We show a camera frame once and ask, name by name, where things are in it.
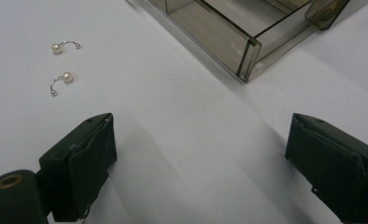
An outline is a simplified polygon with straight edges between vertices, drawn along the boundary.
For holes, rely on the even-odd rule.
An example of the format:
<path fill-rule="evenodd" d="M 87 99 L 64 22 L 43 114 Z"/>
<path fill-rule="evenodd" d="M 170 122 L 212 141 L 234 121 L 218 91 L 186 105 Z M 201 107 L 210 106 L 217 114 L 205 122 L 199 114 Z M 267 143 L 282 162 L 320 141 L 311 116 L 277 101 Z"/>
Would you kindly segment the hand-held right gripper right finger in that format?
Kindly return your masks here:
<path fill-rule="evenodd" d="M 345 224 L 368 224 L 368 145 L 330 123 L 292 115 L 285 157 Z"/>

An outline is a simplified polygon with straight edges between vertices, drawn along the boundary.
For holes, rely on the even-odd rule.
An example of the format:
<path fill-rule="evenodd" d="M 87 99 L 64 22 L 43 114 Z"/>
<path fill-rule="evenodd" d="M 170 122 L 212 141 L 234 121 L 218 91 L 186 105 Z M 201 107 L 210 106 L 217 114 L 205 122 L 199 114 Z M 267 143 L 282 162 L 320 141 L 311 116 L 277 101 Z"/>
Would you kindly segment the pearl hook earring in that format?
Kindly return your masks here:
<path fill-rule="evenodd" d="M 55 55 L 61 54 L 64 51 L 63 46 L 66 45 L 66 44 L 72 44 L 76 47 L 76 49 L 81 48 L 81 45 L 78 42 L 65 40 L 61 43 L 52 44 L 51 47 L 50 47 L 52 53 L 55 54 Z"/>
<path fill-rule="evenodd" d="M 74 81 L 74 76 L 70 72 L 64 72 L 61 76 L 56 77 L 50 83 L 50 95 L 56 96 L 57 91 L 54 89 L 54 85 L 58 82 L 62 81 L 64 83 L 71 83 Z"/>

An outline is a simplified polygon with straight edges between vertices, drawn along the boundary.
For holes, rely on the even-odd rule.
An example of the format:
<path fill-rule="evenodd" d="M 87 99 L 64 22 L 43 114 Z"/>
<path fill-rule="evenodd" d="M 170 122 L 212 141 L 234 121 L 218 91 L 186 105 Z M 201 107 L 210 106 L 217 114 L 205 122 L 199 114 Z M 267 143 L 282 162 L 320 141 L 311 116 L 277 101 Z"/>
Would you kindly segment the smoky clear acrylic drawer box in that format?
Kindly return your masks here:
<path fill-rule="evenodd" d="M 146 0 L 247 83 L 317 31 L 350 0 Z"/>

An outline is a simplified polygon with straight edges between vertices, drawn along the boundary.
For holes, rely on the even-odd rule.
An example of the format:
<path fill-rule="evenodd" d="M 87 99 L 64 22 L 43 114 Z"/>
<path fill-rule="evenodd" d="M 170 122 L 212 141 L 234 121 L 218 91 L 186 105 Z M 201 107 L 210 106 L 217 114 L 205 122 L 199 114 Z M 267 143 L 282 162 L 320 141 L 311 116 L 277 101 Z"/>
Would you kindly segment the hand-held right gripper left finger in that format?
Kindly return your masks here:
<path fill-rule="evenodd" d="M 113 115 L 86 119 L 39 159 L 51 186 L 51 212 L 58 222 L 88 216 L 109 167 L 117 160 Z"/>

